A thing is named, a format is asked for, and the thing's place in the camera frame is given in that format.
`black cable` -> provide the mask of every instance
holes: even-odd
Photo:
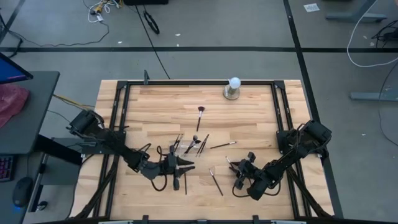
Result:
[[[94,156],[94,154],[87,156],[87,158],[86,158],[83,162],[81,162],[81,166],[82,166],[89,158],[91,158],[91,157],[93,157],[93,156]]]
[[[20,35],[20,34],[18,34],[17,32],[14,32],[14,31],[11,31],[11,30],[8,30],[8,31],[9,31],[10,33],[13,33],[13,34],[17,35],[18,37],[24,39],[25,41],[27,41],[27,42],[29,42],[29,43],[32,43],[32,44],[34,44],[34,45],[36,45],[36,46],[38,46],[38,47],[45,47],[45,46],[51,46],[51,47],[66,46],[66,47],[72,47],[72,46],[75,46],[75,45],[88,45],[88,44],[94,44],[94,43],[99,43],[99,42],[101,42],[101,41],[104,39],[104,37],[106,37],[106,36],[109,34],[109,26],[108,26],[107,24],[105,24],[104,22],[99,22],[99,23],[102,24],[102,25],[104,25],[104,26],[106,26],[106,33],[105,33],[99,40],[90,41],[90,42],[87,42],[87,43],[55,44],[55,45],[54,45],[54,44],[43,44],[43,45],[40,45],[40,44],[38,44],[38,43],[35,43],[35,42],[31,41],[31,40],[26,39],[23,35]]]
[[[10,29],[8,28],[8,26],[7,26],[6,23],[4,22],[4,19],[2,18],[2,15],[1,15],[1,14],[0,14],[0,21],[1,21],[2,28],[3,28],[3,31],[4,31],[4,32],[6,32],[6,33],[8,32],[8,33],[10,33],[13,37],[19,39],[18,44],[17,44],[17,47],[15,48],[15,51],[14,51],[10,56],[8,56],[8,58],[13,58],[13,56],[15,56],[15,55],[18,54],[18,50],[20,49],[20,47],[21,47],[21,45],[22,45],[22,43],[23,43],[24,41],[22,40],[22,38],[20,38],[20,37],[16,36],[15,34],[13,34],[12,31],[10,32]]]
[[[281,188],[281,186],[280,186],[280,182],[279,182],[279,184],[278,184],[278,191],[277,191],[276,193],[270,194],[270,193],[264,192],[264,194],[265,194],[265,195],[268,195],[268,196],[276,196],[276,195],[279,194],[280,188]]]
[[[64,117],[62,114],[60,114],[58,112],[55,112],[55,111],[52,111],[52,110],[47,110],[47,111],[61,116],[65,121],[68,121],[70,123],[70,121],[66,117]]]
[[[157,146],[156,147],[156,152],[160,155],[159,162],[162,161],[162,156],[166,156],[167,155],[167,154],[163,154],[161,146]]]
[[[155,189],[156,191],[161,192],[161,191],[163,191],[163,190],[166,188],[166,186],[167,186],[167,175],[164,175],[164,185],[163,185],[163,187],[162,187],[161,189],[156,188],[155,183],[154,183],[153,180],[151,180],[150,183],[152,184],[152,186],[154,187],[154,189]]]
[[[91,157],[93,157],[93,156],[94,156],[94,155],[89,155],[89,156],[81,163],[81,165],[80,165],[80,167],[79,167],[79,173],[80,173],[80,170],[81,170],[81,167],[83,166],[83,164],[84,164],[89,158],[91,158]],[[76,187],[77,187],[77,184],[78,184],[78,183],[79,183],[79,178],[77,178],[76,183],[75,183],[75,186],[73,187],[72,205],[70,206],[69,214],[67,215],[67,217],[66,217],[65,219],[69,218],[69,216],[70,216],[70,214],[71,214],[71,212],[72,212],[73,204],[75,203],[75,192],[76,192]]]
[[[86,5],[86,3],[85,3],[85,0],[81,0],[81,1],[83,1],[83,4],[86,6],[86,8],[87,8],[88,10],[90,10],[91,12],[93,12],[93,13],[97,14],[97,12],[96,12],[96,11],[94,11],[94,10],[90,9],[90,7],[88,7],[88,6]]]
[[[249,197],[250,195],[236,195],[235,194],[235,192],[234,192],[234,190],[235,190],[235,185],[232,187],[232,194],[235,196],[235,197]]]
[[[166,72],[166,69],[164,68],[162,61],[160,60],[159,56],[157,55],[156,49],[155,49],[155,47],[154,47],[154,44],[152,43],[152,40],[150,39],[150,36],[149,36],[149,34],[148,34],[148,30],[147,30],[147,28],[145,27],[145,24],[144,24],[144,21],[143,21],[142,18],[141,18],[141,15],[138,14],[138,16],[139,16],[139,20],[141,21],[141,24],[142,24],[142,26],[143,26],[143,28],[144,28],[144,30],[145,30],[145,33],[146,33],[147,36],[148,36],[150,45],[152,46],[152,49],[154,50],[154,52],[155,52],[155,54],[156,54],[156,57],[157,57],[157,59],[158,59],[160,65],[161,65],[162,68],[163,68],[164,73],[166,73],[167,78],[171,79],[170,76],[169,76],[169,74]]]
[[[383,130],[383,127],[382,127],[381,112],[380,112],[380,99],[381,99],[381,93],[383,92],[383,89],[384,89],[384,85],[386,84],[388,78],[389,78],[390,75],[392,74],[392,71],[395,69],[395,67],[396,67],[397,65],[398,65],[398,62],[391,68],[391,70],[390,70],[390,72],[388,73],[387,77],[384,79],[383,84],[381,85],[381,88],[380,88],[379,99],[377,100],[378,103],[379,103],[379,108],[378,108],[378,109],[379,109],[379,126],[380,126],[381,133],[383,134],[383,136],[384,136],[388,141],[390,141],[391,143],[393,143],[393,144],[396,145],[396,146],[398,146],[398,143],[394,142],[392,139],[390,139],[390,138],[384,133],[384,130]]]
[[[152,31],[155,32],[155,34],[160,34],[160,29],[157,26],[155,19],[149,14],[149,12],[147,11],[147,8],[145,7],[144,4],[143,4],[143,6],[144,6],[144,18],[147,21],[148,26],[150,27],[150,29]]]
[[[278,191],[277,191],[276,193],[270,194],[270,193],[264,192],[264,195],[276,196],[276,195],[279,194],[280,189],[281,189],[281,186],[280,186],[280,182],[279,182],[279,183],[278,183]],[[250,195],[236,195],[236,194],[235,194],[235,185],[232,187],[232,194],[233,194],[235,197],[239,197],[239,198],[244,198],[244,197],[249,197],[249,196],[250,196]]]
[[[134,9],[132,9],[130,6],[127,6],[131,11],[135,12],[136,14],[139,14],[139,12],[135,11]]]
[[[66,146],[66,147],[79,146],[79,145],[80,145],[80,143],[74,143],[74,144],[71,144],[71,145]]]
[[[393,35],[393,33],[395,33],[395,32],[398,31],[398,27],[394,27],[394,25],[395,25],[397,22],[398,22],[398,20],[395,20],[395,21],[390,22],[388,25],[386,25],[385,27],[383,27],[382,29],[380,29],[379,32],[377,32],[377,33],[372,37],[372,39],[376,39],[376,46],[375,46],[375,48],[378,48],[379,41],[383,41],[383,42],[384,42],[384,44],[383,44],[383,46],[382,46],[381,48],[384,48],[384,46],[386,46],[386,44],[387,44],[388,41],[390,40],[390,39],[389,39],[389,36],[390,36],[390,35]],[[395,30],[392,31],[392,32],[386,32],[386,33],[382,34],[383,31],[385,31],[386,29],[395,29]]]
[[[146,151],[148,151],[148,149],[149,149],[149,147],[151,146],[152,144],[151,143],[148,143],[148,144],[146,144],[145,146],[142,146],[140,149],[138,149],[138,151],[141,151],[141,150],[143,150],[143,149],[145,149],[144,150],[144,152],[146,152]]]

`white cable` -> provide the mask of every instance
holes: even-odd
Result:
[[[88,15],[87,15],[88,22],[94,23],[94,22],[99,22],[99,21],[100,21],[100,20],[98,20],[98,19],[95,20],[95,21],[91,21],[91,20],[90,20],[90,12],[93,11],[92,8],[94,8],[94,6],[97,6],[97,5],[101,4],[101,3],[103,3],[103,0],[101,0],[99,3],[93,5],[93,6],[91,6],[91,7],[89,8],[89,10],[88,10]],[[109,5],[109,6],[114,6],[114,4],[113,4],[113,3],[110,3],[110,2],[105,3],[105,5],[104,5],[105,12],[109,14],[109,13],[111,12],[111,8],[110,8],[108,5]]]
[[[376,67],[376,66],[389,65],[389,64],[391,64],[391,63],[393,63],[393,62],[396,62],[396,61],[398,60],[398,57],[397,57],[397,58],[395,58],[394,60],[392,60],[392,61],[390,61],[390,62],[386,62],[386,63],[379,63],[379,64],[375,64],[375,65],[358,65],[357,63],[355,63],[355,62],[353,61],[353,59],[351,58],[351,55],[349,54],[349,51],[348,51],[349,45],[351,44],[351,41],[353,40],[353,36],[354,36],[355,30],[356,30],[358,24],[361,22],[361,20],[363,19],[363,17],[369,12],[369,10],[375,5],[375,3],[376,3],[377,1],[378,1],[378,0],[376,0],[376,1],[372,4],[372,6],[362,15],[362,17],[361,17],[361,18],[359,19],[359,21],[356,23],[356,25],[355,25],[355,27],[354,27],[354,30],[353,30],[353,33],[351,34],[351,37],[349,38],[349,42],[348,42],[348,45],[347,45],[347,55],[348,55],[349,60],[350,60],[354,65],[356,65],[356,66],[358,66],[358,67],[361,67],[361,68],[371,68],[371,67]]]

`computer monitor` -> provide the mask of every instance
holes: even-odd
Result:
[[[0,53],[0,84],[33,79],[33,75]]]

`computer mouse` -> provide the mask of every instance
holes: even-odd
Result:
[[[32,186],[33,180],[30,177],[24,177],[18,180],[14,192],[12,193],[12,201],[15,206],[21,208],[29,203]]]

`wooden table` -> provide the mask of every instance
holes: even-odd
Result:
[[[104,118],[106,126],[109,125],[116,83],[117,80],[103,80],[98,93],[95,110]],[[285,85],[294,126],[297,127],[310,119],[303,88],[300,80],[286,80]],[[240,161],[252,151],[257,157],[255,165],[263,167],[267,162],[280,157],[275,137],[277,124],[271,88],[261,85],[242,86],[241,96],[235,101],[225,99],[222,90],[223,86],[197,85],[131,88],[126,117],[126,125],[129,126],[126,129],[126,145],[140,148],[148,142],[152,143],[148,151],[150,160],[156,161],[159,158],[156,146],[167,148],[177,134],[184,133],[186,140],[191,140],[194,134],[201,140],[207,134],[210,136],[202,156],[192,160],[196,169],[187,172],[187,195],[183,177],[180,179],[180,190],[173,190],[172,178],[169,177],[167,188],[163,192],[156,192],[149,180],[128,168],[121,159],[111,219],[140,220],[143,215],[149,215],[151,220],[250,220],[253,215],[259,215],[260,219],[293,218],[286,176],[281,182],[280,194],[276,197],[264,195],[259,201],[249,197],[236,198],[231,191],[235,177],[225,159],[228,156],[231,161]],[[122,92],[116,124],[120,120],[123,96]],[[279,96],[279,104],[283,105],[281,99]],[[198,106],[204,106],[206,110],[199,132],[196,132]],[[284,114],[282,117],[287,129]],[[231,141],[238,143],[209,149]],[[102,157],[93,156],[81,168],[72,216],[83,208],[96,190]],[[309,155],[302,159],[302,165],[307,188],[325,211],[333,214],[320,159]],[[212,169],[215,174],[224,197],[218,192],[208,169]],[[161,187],[163,183],[163,177],[155,179],[156,186]],[[246,191],[236,190],[236,193],[246,194]],[[299,193],[297,199],[303,215]]]

